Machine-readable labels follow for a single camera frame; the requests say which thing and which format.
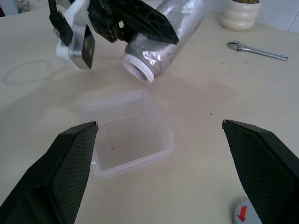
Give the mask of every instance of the red arrow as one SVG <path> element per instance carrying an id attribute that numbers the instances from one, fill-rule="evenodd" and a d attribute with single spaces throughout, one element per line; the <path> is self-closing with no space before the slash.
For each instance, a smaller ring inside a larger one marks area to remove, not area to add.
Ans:
<path id="1" fill-rule="evenodd" d="M 247 210 L 247 206 L 243 206 L 243 207 L 241 208 L 241 212 L 240 212 L 240 214 L 237 215 L 238 218 L 239 218 L 242 222 L 245 221 L 246 210 Z"/>

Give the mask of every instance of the table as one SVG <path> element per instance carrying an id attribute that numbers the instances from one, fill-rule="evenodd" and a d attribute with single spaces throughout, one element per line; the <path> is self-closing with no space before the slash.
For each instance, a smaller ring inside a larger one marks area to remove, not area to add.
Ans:
<path id="1" fill-rule="evenodd" d="M 299 35 L 257 24 L 236 33 L 209 13 L 167 72 L 141 83 L 120 65 L 126 44 L 95 36 L 92 71 L 56 58 L 45 10 L 0 19 L 0 202 L 55 137 L 84 122 L 88 100 L 146 89 L 173 126 L 165 161 L 113 179 L 90 172 L 77 224 L 230 224 L 246 198 L 221 123 L 273 131 L 297 156 Z M 289 56 L 283 62 L 226 47 L 239 40 Z"/>

